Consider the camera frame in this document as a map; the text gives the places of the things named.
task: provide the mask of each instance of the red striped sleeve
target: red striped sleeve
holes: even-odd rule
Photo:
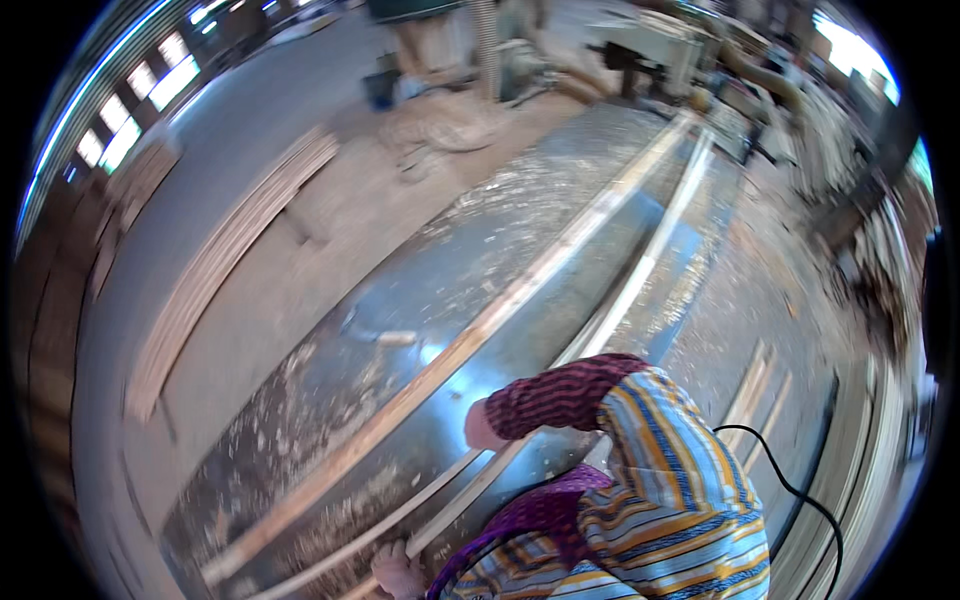
[[[487,421],[504,440],[519,440],[541,425],[597,429],[597,407],[610,388],[649,366],[632,354],[598,354],[518,379],[487,398]]]

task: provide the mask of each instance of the window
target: window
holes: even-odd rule
[[[137,98],[146,100],[150,90],[156,85],[156,77],[154,77],[154,72],[150,70],[150,65],[142,60],[127,78],[127,83],[133,88],[133,93],[136,94]]]
[[[84,136],[80,138],[80,143],[77,144],[77,154],[84,159],[86,164],[90,165],[90,168],[93,168],[97,166],[97,161],[100,160],[100,155],[103,153],[104,145],[100,142],[100,138],[93,130],[86,130]]]
[[[127,155],[141,133],[143,131],[133,120],[133,117],[128,117],[124,121],[123,126],[107,144],[107,149],[104,150],[104,154],[100,158],[100,165],[104,167],[108,174],[113,173],[113,170],[120,166],[120,161]]]
[[[167,64],[173,68],[180,64],[180,61],[185,59],[190,52],[186,49],[186,44],[183,43],[183,38],[180,37],[180,34],[173,32],[169,37],[160,42],[160,54],[163,55],[163,59],[167,61]]]
[[[104,120],[111,132],[117,133],[123,127],[124,121],[130,116],[127,107],[120,102],[120,96],[113,94],[107,98],[107,103],[100,109],[100,118]]]
[[[197,73],[200,73],[200,66],[193,59],[193,56],[188,56],[167,73],[166,77],[161,79],[160,83],[154,87],[154,91],[150,92],[150,100],[154,103],[156,109],[163,110],[166,108],[170,101],[187,84],[193,81],[193,78],[197,77]]]

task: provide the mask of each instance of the metal surface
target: metal surface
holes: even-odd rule
[[[597,106],[551,133],[440,217],[370,273],[275,370],[204,459],[168,517],[161,538],[186,593],[200,597],[202,564],[261,518],[329,448],[354,435],[380,406],[445,348],[550,243],[622,164],[663,127],[648,112]],[[692,142],[677,154],[689,155]],[[679,176],[673,156],[658,172]],[[596,237],[359,468],[290,530],[214,589],[246,597],[299,572],[355,538],[452,465],[466,451],[470,404],[544,369],[588,319],[637,245],[660,220],[672,187],[654,177]],[[689,240],[688,228],[674,238]],[[364,327],[416,330],[408,348],[340,335],[350,309]],[[436,569],[518,492],[579,462],[592,434],[544,432],[461,519],[424,553]],[[489,460],[481,456],[408,516],[392,534],[436,514]],[[360,553],[304,587],[302,597],[336,596],[366,575]]]

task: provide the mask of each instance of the black cable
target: black cable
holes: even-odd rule
[[[777,461],[774,460],[774,455],[770,451],[770,446],[767,445],[767,441],[763,439],[759,433],[754,430],[753,427],[748,427],[747,425],[720,425],[719,427],[713,428],[713,433],[718,431],[723,431],[724,429],[742,429],[744,431],[749,431],[754,435],[754,437],[763,444],[763,449],[767,452],[767,458],[770,459],[770,465],[774,468],[774,472],[777,474],[777,478],[780,480],[780,484],[790,493],[800,498],[803,502],[806,502],[813,508],[817,509],[821,515],[829,522],[830,527],[833,528],[833,538],[837,541],[837,564],[833,568],[833,579],[830,581],[830,587],[827,590],[827,595],[824,596],[824,599],[827,600],[830,598],[830,595],[833,593],[833,587],[837,585],[837,578],[840,576],[840,565],[843,563],[843,534],[840,532],[840,525],[837,524],[833,515],[830,514],[824,506],[806,495],[805,493],[797,490],[787,482],[786,478],[783,477],[783,473],[780,472],[780,467],[777,465]]]

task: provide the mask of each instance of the sawdust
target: sawdust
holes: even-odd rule
[[[381,469],[363,488],[332,507],[304,528],[293,550],[276,559],[277,575],[286,579],[320,561],[373,527],[402,501],[396,462]],[[327,571],[300,591],[306,598],[336,598],[370,574],[370,559],[377,543]]]

